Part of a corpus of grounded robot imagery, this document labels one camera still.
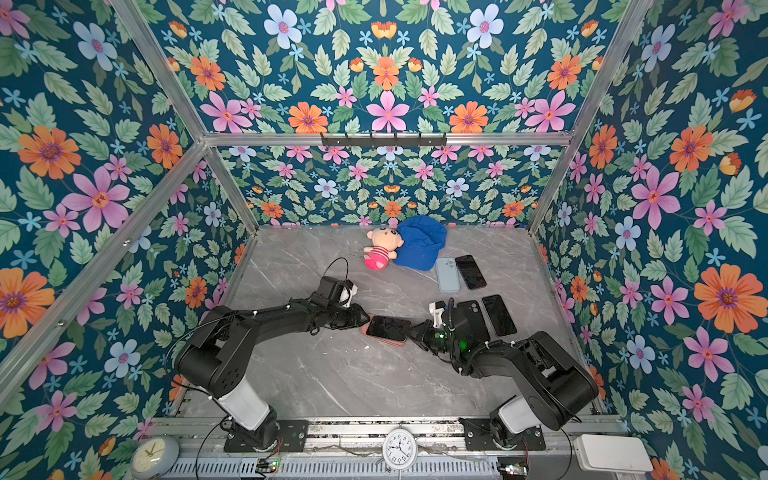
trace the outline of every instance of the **blue cap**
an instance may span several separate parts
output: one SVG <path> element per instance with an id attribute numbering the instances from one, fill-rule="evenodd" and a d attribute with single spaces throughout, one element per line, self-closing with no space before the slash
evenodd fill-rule
<path id="1" fill-rule="evenodd" d="M 400 222 L 398 233 L 405 242 L 397 249 L 395 265 L 416 270 L 431 270 L 440 250 L 445 247 L 445 226 L 432 218 L 419 215 Z"/>

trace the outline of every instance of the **phone case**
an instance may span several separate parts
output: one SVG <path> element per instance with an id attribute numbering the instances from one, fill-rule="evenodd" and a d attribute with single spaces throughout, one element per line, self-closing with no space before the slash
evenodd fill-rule
<path id="1" fill-rule="evenodd" d="M 383 338 L 378 337 L 378 336 L 369 335 L 368 334 L 368 325 L 370 325 L 370 324 L 371 323 L 368 322 L 365 325 L 363 325 L 360 328 L 360 333 L 362 333 L 363 335 L 367 336 L 368 338 L 380 340 L 380 341 L 382 341 L 384 343 L 388 343 L 389 345 L 394 345 L 394 346 L 405 346 L 406 345 L 406 342 L 396 342 L 395 340 L 383 339 Z"/>
<path id="2" fill-rule="evenodd" d="M 438 288 L 443 293 L 456 293 L 461 291 L 462 285 L 458 281 L 458 267 L 456 260 L 451 257 L 438 258 L 435 262 Z"/>

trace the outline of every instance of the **light blue phone case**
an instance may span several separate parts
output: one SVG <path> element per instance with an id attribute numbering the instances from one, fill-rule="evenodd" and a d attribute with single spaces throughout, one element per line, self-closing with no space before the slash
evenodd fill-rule
<path id="1" fill-rule="evenodd" d="M 435 262 L 438 288 L 443 293 L 456 293 L 462 289 L 458 281 L 458 267 L 453 258 L 438 258 Z"/>

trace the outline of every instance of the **plush toy head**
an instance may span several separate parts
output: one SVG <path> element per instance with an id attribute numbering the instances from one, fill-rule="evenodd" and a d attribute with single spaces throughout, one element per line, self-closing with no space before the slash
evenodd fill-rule
<path id="1" fill-rule="evenodd" d="M 384 247 L 390 252 L 397 247 L 402 247 L 404 243 L 397 230 L 389 227 L 381 227 L 368 232 L 368 238 L 373 242 L 374 247 Z"/>

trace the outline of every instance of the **clock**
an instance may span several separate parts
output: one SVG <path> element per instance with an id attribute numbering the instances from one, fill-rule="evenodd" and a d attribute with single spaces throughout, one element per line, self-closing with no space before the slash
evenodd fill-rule
<path id="1" fill-rule="evenodd" d="M 384 462 L 394 470 L 407 470 L 416 462 L 419 447 L 411 432 L 394 429 L 384 439 Z"/>
<path id="2" fill-rule="evenodd" d="M 131 459 L 131 474 L 138 480 L 163 475 L 176 463 L 179 442 L 173 437 L 153 437 L 141 443 Z"/>

